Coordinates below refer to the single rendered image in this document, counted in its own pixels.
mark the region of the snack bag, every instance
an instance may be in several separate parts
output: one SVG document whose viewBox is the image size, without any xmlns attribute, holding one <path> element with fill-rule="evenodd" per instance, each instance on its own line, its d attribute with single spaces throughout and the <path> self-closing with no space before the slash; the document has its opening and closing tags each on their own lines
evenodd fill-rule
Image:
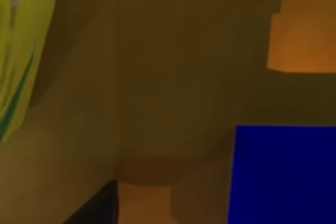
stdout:
<svg viewBox="0 0 336 224">
<path fill-rule="evenodd" d="M 0 140 L 21 125 L 55 0 L 0 0 Z"/>
</svg>

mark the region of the black object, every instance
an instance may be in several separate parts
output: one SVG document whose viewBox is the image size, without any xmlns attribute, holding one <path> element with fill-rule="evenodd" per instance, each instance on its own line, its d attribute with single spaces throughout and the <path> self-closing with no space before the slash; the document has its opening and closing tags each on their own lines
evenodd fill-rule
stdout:
<svg viewBox="0 0 336 224">
<path fill-rule="evenodd" d="M 105 185 L 64 224 L 118 224 L 119 199 L 116 180 Z"/>
</svg>

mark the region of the yellow package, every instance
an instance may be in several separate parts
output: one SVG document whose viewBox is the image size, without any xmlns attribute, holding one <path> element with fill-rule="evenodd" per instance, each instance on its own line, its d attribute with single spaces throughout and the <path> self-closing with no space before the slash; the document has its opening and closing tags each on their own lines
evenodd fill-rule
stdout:
<svg viewBox="0 0 336 224">
<path fill-rule="evenodd" d="M 20 127 L 55 0 L 0 0 L 0 140 Z"/>
</svg>

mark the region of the green stripe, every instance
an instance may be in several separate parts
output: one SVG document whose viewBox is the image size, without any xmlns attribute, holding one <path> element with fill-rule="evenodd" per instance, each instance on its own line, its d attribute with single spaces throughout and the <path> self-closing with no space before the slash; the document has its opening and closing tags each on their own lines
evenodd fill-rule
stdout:
<svg viewBox="0 0 336 224">
<path fill-rule="evenodd" d="M 6 134 L 7 130 L 8 130 L 8 126 L 12 121 L 13 115 L 15 113 L 15 109 L 17 107 L 21 92 L 23 90 L 23 87 L 25 85 L 30 67 L 32 65 L 33 62 L 33 58 L 34 58 L 34 52 L 32 53 L 30 60 L 28 62 L 28 65 L 26 66 L 26 69 L 21 77 L 21 80 L 17 86 L 17 89 L 15 91 L 15 94 L 12 98 L 12 100 L 10 101 L 8 108 L 5 112 L 4 117 L 2 118 L 2 120 L 0 121 L 0 140 L 2 140 L 2 138 L 4 137 L 4 135 Z"/>
</svg>

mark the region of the blue rectangle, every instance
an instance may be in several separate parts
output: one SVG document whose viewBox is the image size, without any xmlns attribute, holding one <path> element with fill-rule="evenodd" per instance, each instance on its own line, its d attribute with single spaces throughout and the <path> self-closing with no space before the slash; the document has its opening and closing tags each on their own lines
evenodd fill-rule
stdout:
<svg viewBox="0 0 336 224">
<path fill-rule="evenodd" d="M 336 223 L 336 127 L 237 127 L 228 224 L 252 223 Z"/>
</svg>

